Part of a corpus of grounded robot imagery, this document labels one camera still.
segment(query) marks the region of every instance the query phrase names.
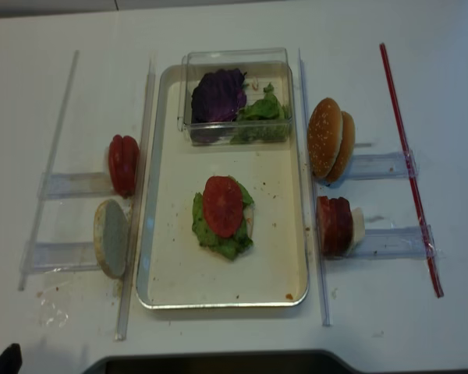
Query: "tomato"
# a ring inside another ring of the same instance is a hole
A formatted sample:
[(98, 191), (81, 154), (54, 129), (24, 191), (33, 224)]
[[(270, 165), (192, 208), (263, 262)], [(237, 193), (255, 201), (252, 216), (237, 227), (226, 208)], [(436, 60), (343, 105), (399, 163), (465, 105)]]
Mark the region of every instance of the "tomato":
[(343, 256), (353, 238), (353, 219), (349, 201), (342, 197), (319, 197), (317, 219), (321, 234), (321, 251), (324, 256)]
[(228, 238), (243, 220), (243, 196), (236, 181), (229, 177), (210, 177), (204, 187), (203, 215), (211, 230)]
[(135, 193), (139, 146), (131, 136), (115, 135), (109, 145), (109, 173), (112, 186), (122, 197)]

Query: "tray rim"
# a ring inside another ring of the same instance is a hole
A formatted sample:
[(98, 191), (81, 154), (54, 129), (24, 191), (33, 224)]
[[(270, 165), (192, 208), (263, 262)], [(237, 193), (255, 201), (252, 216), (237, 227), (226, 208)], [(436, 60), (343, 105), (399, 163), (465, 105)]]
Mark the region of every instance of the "tray rim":
[[(153, 141), (152, 141), (152, 147), (151, 147), (151, 156), (152, 152), (154, 149), (154, 142), (157, 140), (156, 138), (156, 118), (158, 117), (158, 112), (160, 108), (160, 101), (162, 101), (163, 96), (162, 94), (164, 93), (165, 86), (163, 86), (164, 79), (167, 77), (167, 75), (172, 71), (173, 69), (182, 69), (182, 65), (170, 65), (168, 68), (166, 68), (160, 75), (159, 79), (159, 88), (158, 88), (158, 99), (157, 99), (157, 105), (156, 105), (156, 110), (155, 110), (155, 115), (154, 115), (154, 129), (153, 129)], [(295, 100), (294, 100), (294, 89), (293, 89), (293, 71), (290, 69), (291, 76), (290, 76), (290, 98), (292, 101), (292, 106), (294, 109), (295, 105)], [(295, 133), (296, 137), (296, 117), (293, 116), (293, 131)], [(302, 196), (302, 175), (301, 175), (301, 170), (300, 170), (300, 153), (298, 150), (298, 138), (295, 138), (296, 142), (296, 156), (299, 160), (298, 162), (298, 178), (299, 178), (299, 188), (300, 188), (300, 196)], [(149, 188), (149, 179), (151, 178), (151, 160), (150, 162), (150, 170), (149, 170), (149, 175), (147, 176), (147, 185), (146, 185), (146, 205), (147, 205), (147, 190)], [(300, 197), (300, 211), (302, 214), (302, 220), (303, 222), (305, 221), (305, 216), (304, 216), (304, 210), (303, 210), (303, 201)], [(219, 308), (280, 308), (280, 307), (290, 307), (290, 306), (296, 306), (305, 300), (309, 293), (309, 288), (310, 288), (310, 267), (309, 267), (309, 259), (308, 259), (308, 240), (307, 236), (303, 234), (303, 251), (305, 254), (305, 268), (307, 271), (307, 276), (305, 277), (306, 282), (305, 282), (305, 289), (303, 290), (301, 296), (296, 299), (296, 300), (288, 300), (287, 302), (227, 302), (227, 303), (204, 303), (204, 304), (171, 304), (171, 305), (153, 305), (151, 303), (148, 303), (141, 295), (140, 295), (140, 287), (139, 287), (139, 277), (140, 277), (140, 266), (141, 266), (141, 261), (142, 261), (142, 251), (140, 250), (139, 252), (139, 261), (137, 263), (137, 270), (136, 270), (136, 278), (135, 278), (135, 288), (136, 288), (136, 296), (137, 299), (139, 300), (140, 304), (145, 308), (149, 310), (178, 310), (178, 309), (219, 309)]]

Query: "purple cabbage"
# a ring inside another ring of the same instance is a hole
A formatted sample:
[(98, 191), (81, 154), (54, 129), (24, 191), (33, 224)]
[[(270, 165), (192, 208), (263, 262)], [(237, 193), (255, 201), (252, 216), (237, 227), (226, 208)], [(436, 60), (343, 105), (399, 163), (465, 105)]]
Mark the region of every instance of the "purple cabbage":
[(209, 72), (193, 91), (192, 123), (229, 122), (246, 105), (244, 75), (239, 69)]

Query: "tray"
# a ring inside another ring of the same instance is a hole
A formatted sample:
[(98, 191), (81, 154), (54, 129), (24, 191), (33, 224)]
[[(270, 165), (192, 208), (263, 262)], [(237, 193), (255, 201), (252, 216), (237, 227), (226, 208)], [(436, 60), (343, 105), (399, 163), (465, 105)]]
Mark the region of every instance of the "tray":
[[(286, 143), (193, 147), (176, 127), (182, 70), (161, 76), (137, 295), (149, 309), (297, 305), (309, 284), (296, 141), (303, 130)], [(194, 194), (212, 175), (234, 176), (255, 200), (253, 248), (234, 262), (202, 249), (191, 230)]]

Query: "top bun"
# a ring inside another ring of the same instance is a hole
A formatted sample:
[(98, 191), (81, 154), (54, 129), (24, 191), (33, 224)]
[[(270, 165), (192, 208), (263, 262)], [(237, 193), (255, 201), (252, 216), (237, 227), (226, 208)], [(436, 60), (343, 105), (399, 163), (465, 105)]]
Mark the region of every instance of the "top bun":
[(353, 118), (346, 111), (342, 112), (343, 117), (343, 134), (342, 144), (340, 145), (340, 151), (336, 157), (333, 168), (326, 175), (326, 182), (333, 183), (339, 180), (343, 172), (346, 169), (346, 165), (349, 163), (353, 153), (353, 145), (356, 142), (356, 126), (353, 123)]
[(340, 107), (325, 98), (314, 109), (307, 129), (307, 147), (312, 171), (317, 178), (325, 178), (332, 170), (342, 142), (343, 119)]

